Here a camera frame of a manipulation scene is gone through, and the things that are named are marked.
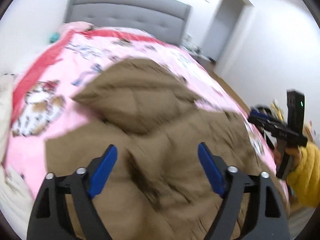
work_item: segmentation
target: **cartoon print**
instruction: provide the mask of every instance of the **cartoon print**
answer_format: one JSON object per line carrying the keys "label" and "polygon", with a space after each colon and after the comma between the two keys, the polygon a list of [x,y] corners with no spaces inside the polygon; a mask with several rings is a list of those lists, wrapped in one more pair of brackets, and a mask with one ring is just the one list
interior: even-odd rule
{"label": "cartoon print", "polygon": [[113,62],[116,63],[121,60],[118,56],[109,56],[109,59]]}
{"label": "cartoon print", "polygon": [[134,59],[134,56],[128,55],[128,56],[124,57],[124,60],[128,60],[128,59]]}
{"label": "cartoon print", "polygon": [[92,71],[84,71],[84,72],[82,72],[80,74],[80,76],[75,81],[71,82],[71,84],[76,86],[76,87],[78,87],[83,83],[84,78],[86,76],[102,72],[101,65],[99,65],[99,64],[94,64],[93,66],[91,66],[91,69],[92,69]]}
{"label": "cartoon print", "polygon": [[222,95],[222,93],[221,93],[220,91],[216,90],[216,89],[213,88],[213,87],[211,87],[211,88],[212,88],[212,90],[213,90],[214,93],[218,94],[220,97],[223,97],[223,95]]}
{"label": "cartoon print", "polygon": [[188,68],[188,64],[192,63],[191,60],[186,58],[184,55],[179,54],[178,55],[178,60],[183,64],[184,67]]}
{"label": "cartoon print", "polygon": [[117,41],[113,41],[113,44],[117,44],[117,45],[120,45],[122,47],[132,47],[133,46],[131,41],[129,41],[127,39],[119,39]]}
{"label": "cartoon print", "polygon": [[103,57],[107,52],[110,52],[108,49],[99,49],[97,47],[89,46],[89,45],[73,45],[69,43],[66,49],[73,50],[75,53],[79,53],[81,57],[92,60],[95,57]]}
{"label": "cartoon print", "polygon": [[12,135],[31,136],[45,131],[49,123],[61,115],[65,106],[63,96],[55,96],[59,80],[37,82],[25,95],[25,106],[12,125]]}
{"label": "cartoon print", "polygon": [[156,48],[154,46],[152,46],[152,45],[145,45],[145,48],[146,49],[150,49],[152,51],[157,51]]}
{"label": "cartoon print", "polygon": [[249,139],[251,142],[252,147],[254,148],[256,154],[258,156],[264,155],[264,149],[262,142],[260,140],[259,135],[252,129],[251,125],[248,123],[246,119],[244,119],[244,125],[248,131]]}
{"label": "cartoon print", "polygon": [[175,79],[179,80],[182,84],[184,84],[184,85],[187,85],[187,84],[188,84],[188,81],[185,79],[185,77],[183,77],[183,76],[181,76],[181,75],[177,76],[176,74],[174,74],[174,73],[170,70],[170,68],[169,68],[169,66],[168,66],[167,64],[161,64],[160,66],[163,67],[163,68],[164,68],[170,75],[172,75]]}
{"label": "cartoon print", "polygon": [[143,47],[136,47],[135,50],[141,51],[141,52],[147,52],[147,50]]}
{"label": "cartoon print", "polygon": [[198,106],[210,106],[211,108],[215,109],[216,111],[223,111],[222,108],[220,108],[217,105],[214,105],[214,104],[210,103],[205,98],[200,98],[200,99],[196,100],[196,103],[197,103]]}

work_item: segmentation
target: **person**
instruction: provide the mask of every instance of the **person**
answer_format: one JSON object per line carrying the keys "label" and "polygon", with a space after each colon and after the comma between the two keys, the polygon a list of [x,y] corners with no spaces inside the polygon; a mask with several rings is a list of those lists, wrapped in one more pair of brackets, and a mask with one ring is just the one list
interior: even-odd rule
{"label": "person", "polygon": [[[308,142],[306,147],[286,148],[294,156],[293,168],[287,177],[288,185],[294,190],[299,202],[316,208],[320,202],[320,149]],[[281,163],[281,154],[274,150],[276,165]]]}

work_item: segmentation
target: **white fabric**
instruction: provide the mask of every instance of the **white fabric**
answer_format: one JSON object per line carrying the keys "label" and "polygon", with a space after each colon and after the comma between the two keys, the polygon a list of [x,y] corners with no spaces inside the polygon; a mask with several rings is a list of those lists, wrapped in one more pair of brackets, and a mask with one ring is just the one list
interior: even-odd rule
{"label": "white fabric", "polygon": [[[10,75],[0,77],[0,162],[4,158],[10,128],[13,82]],[[22,240],[27,239],[33,202],[21,176],[10,167],[6,173],[0,164],[0,210]]]}

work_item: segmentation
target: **metal bolt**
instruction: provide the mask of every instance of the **metal bolt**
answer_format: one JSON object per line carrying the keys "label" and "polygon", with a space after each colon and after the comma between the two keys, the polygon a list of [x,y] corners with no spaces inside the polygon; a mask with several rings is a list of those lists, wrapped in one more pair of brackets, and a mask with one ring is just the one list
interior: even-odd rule
{"label": "metal bolt", "polygon": [[266,171],[261,172],[260,175],[265,179],[269,178],[269,173],[267,173]]}
{"label": "metal bolt", "polygon": [[48,174],[45,176],[46,179],[53,179],[53,177],[54,177],[54,174],[53,174],[53,173],[48,173]]}
{"label": "metal bolt", "polygon": [[238,172],[238,168],[235,166],[229,166],[228,167],[228,171],[232,172],[232,173],[237,173]]}
{"label": "metal bolt", "polygon": [[77,169],[76,173],[80,175],[80,174],[85,174],[86,171],[87,171],[86,168],[79,168]]}

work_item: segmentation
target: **blue gripper pad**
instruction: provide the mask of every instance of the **blue gripper pad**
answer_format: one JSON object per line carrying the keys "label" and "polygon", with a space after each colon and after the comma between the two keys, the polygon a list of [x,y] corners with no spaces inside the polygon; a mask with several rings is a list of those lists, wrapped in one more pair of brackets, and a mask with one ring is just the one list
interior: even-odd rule
{"label": "blue gripper pad", "polygon": [[91,176],[90,189],[88,190],[88,194],[91,198],[94,198],[96,195],[99,195],[102,192],[102,189],[108,180],[109,174],[116,163],[117,155],[117,148],[115,146],[109,148],[100,165]]}
{"label": "blue gripper pad", "polygon": [[270,116],[268,116],[268,115],[266,115],[266,114],[262,114],[262,113],[258,112],[258,111],[255,110],[255,109],[251,109],[249,115],[253,115],[253,116],[256,116],[256,117],[260,117],[260,118],[262,118],[262,119],[270,120]]}
{"label": "blue gripper pad", "polygon": [[199,144],[198,157],[212,190],[223,198],[228,191],[228,183],[224,178],[227,165],[221,157],[213,156],[205,143]]}

